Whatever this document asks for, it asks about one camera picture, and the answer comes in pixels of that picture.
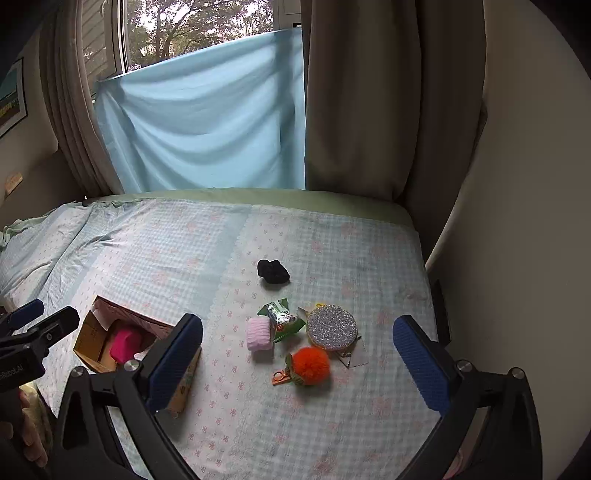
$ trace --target picture frame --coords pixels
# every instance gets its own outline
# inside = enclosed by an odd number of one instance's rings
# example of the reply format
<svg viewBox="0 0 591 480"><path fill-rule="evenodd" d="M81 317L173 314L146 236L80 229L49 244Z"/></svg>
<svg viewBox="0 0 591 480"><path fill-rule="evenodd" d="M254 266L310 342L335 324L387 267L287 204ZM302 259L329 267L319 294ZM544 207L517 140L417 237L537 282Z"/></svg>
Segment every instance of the picture frame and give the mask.
<svg viewBox="0 0 591 480"><path fill-rule="evenodd" d="M23 62L23 58L17 59L0 84L0 138L28 115L22 81Z"/></svg>

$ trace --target beige curtain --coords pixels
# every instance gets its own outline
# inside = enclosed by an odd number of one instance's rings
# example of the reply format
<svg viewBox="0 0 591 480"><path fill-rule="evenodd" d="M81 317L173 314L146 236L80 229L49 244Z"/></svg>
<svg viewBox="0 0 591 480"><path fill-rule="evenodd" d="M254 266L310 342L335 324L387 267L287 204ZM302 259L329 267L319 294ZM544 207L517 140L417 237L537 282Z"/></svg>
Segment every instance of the beige curtain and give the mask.
<svg viewBox="0 0 591 480"><path fill-rule="evenodd" d="M72 174L89 198L123 193L95 121L82 53L82 2L64 0L41 29L41 84Z"/></svg>
<svg viewBox="0 0 591 480"><path fill-rule="evenodd" d="M478 131L478 0L301 0L306 188L398 201L425 258Z"/></svg>

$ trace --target cardboard box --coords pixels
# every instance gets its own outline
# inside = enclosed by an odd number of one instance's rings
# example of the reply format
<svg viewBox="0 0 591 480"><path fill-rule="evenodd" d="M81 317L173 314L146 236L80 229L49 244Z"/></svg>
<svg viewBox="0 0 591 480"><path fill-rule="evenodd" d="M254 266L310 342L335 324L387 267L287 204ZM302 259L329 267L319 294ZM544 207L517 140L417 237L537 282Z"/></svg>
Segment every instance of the cardboard box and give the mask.
<svg viewBox="0 0 591 480"><path fill-rule="evenodd" d="M140 327L145 332L142 341L144 350L159 339L168 336L174 328L172 325L151 319L102 297L97 297L82 322L74 345L74 353L93 372L114 372L118 365L109 355L111 344L117 331L122 326L130 324ZM173 417L177 417L184 410L200 354L201 347L197 349L166 408Z"/></svg>

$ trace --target screw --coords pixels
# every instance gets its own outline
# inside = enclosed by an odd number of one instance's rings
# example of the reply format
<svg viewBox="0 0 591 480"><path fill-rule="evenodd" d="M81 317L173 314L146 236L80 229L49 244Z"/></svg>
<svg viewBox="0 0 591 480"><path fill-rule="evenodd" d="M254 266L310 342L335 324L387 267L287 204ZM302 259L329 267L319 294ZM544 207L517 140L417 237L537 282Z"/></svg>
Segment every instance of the screw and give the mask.
<svg viewBox="0 0 591 480"><path fill-rule="evenodd" d="M513 375L518 380L525 378L525 372L521 368L517 367L511 369L511 375Z"/></svg>
<svg viewBox="0 0 591 480"><path fill-rule="evenodd" d="M70 376L74 377L74 378L78 378L78 377L81 377L83 373L84 373L84 367L75 367L70 372Z"/></svg>
<svg viewBox="0 0 591 480"><path fill-rule="evenodd" d="M135 358L132 358L124 363L123 368L128 372L135 372L139 368L139 362Z"/></svg>
<svg viewBox="0 0 591 480"><path fill-rule="evenodd" d="M468 373L472 371L472 364L468 360L460 360L456 363L456 366L460 372Z"/></svg>

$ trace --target bed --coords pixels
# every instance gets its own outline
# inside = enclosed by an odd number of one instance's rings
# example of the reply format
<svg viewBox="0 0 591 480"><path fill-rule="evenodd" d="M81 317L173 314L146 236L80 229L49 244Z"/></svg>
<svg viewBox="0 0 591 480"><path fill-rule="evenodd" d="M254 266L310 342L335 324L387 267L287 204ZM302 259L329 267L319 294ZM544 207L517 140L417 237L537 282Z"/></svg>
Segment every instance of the bed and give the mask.
<svg viewBox="0 0 591 480"><path fill-rule="evenodd" d="M439 415L424 404L392 345L410 313L436 338L418 235L395 204L326 192L210 189L106 197L5 228L0 295L12 309L41 299L81 317L97 295L175 324L203 320L203 353L184 413L158 419L200 478L395 478ZM291 283L266 288L261 258ZM271 385L301 333L251 355L245 321L268 301L336 303L358 324L369 364L332 361L314 388ZM58 343L37 386L57 414L76 334ZM134 470L150 478L124 422L111 415Z"/></svg>

